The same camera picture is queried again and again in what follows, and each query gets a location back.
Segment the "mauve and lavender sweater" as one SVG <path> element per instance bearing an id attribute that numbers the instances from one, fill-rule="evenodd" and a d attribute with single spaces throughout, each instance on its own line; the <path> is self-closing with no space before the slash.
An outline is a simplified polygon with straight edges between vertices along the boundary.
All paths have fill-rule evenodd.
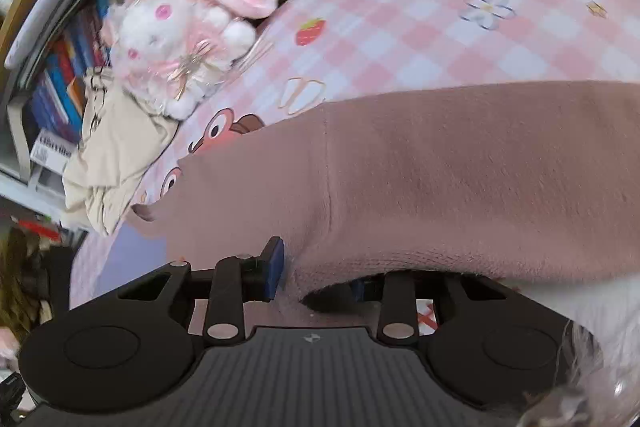
<path id="1" fill-rule="evenodd" d="M 321 104 L 180 159 L 127 215 L 168 259 L 286 252 L 284 293 L 396 270 L 535 282 L 639 269 L 639 88 L 545 81 Z"/>

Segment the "cream garment pile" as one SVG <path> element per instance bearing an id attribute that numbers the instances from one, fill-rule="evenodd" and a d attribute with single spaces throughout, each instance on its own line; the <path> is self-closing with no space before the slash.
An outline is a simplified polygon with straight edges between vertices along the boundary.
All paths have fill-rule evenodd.
<path id="1" fill-rule="evenodd" d="M 178 122 L 150 113 L 107 67 L 88 69 L 84 83 L 81 139 L 62 174 L 65 221 L 110 235 Z"/>

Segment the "small white barcode box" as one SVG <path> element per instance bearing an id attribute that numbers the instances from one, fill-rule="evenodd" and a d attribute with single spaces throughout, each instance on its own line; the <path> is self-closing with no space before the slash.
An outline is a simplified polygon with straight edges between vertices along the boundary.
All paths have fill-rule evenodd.
<path id="1" fill-rule="evenodd" d="M 30 159 L 38 166 L 62 176 L 76 148 L 75 144 L 41 129 L 30 151 Z"/>

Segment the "white pink plush bunny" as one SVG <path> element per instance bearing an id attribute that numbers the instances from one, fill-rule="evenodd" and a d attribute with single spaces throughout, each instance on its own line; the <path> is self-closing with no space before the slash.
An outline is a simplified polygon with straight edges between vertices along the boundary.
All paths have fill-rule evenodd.
<path id="1" fill-rule="evenodd" d="M 122 0 L 101 37 L 124 90 L 173 120 L 190 117 L 254 48 L 256 20 L 279 0 Z"/>

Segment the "pink checkered desk mat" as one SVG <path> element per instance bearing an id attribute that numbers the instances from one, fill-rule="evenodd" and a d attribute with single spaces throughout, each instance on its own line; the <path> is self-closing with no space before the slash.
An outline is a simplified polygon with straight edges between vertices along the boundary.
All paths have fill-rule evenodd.
<path id="1" fill-rule="evenodd" d="M 396 92 L 517 82 L 620 81 L 639 88 L 639 0 L 288 0 L 262 28 L 250 67 L 178 129 L 110 235 L 73 263 L 81 305 L 162 265 L 165 243 L 128 225 L 157 202 L 181 158 L 324 103 Z"/>

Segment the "white bookshelf frame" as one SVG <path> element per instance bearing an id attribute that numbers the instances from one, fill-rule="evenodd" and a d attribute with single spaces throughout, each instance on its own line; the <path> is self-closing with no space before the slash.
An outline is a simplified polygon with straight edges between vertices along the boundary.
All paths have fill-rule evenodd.
<path id="1" fill-rule="evenodd" d="M 45 174 L 40 166 L 29 165 L 28 156 L 18 151 L 26 141 L 11 132 L 6 115 L 12 98 L 17 98 L 20 103 L 29 99 L 29 95 L 20 90 L 30 88 L 32 78 L 38 76 L 50 42 L 62 29 L 63 20 L 75 9 L 70 0 L 62 1 L 25 60 L 17 68 L 6 69 L 4 60 L 11 40 L 17 35 L 35 1 L 13 0 L 1 25 L 1 196 L 58 221 L 64 211 L 61 178 L 57 174 Z"/>

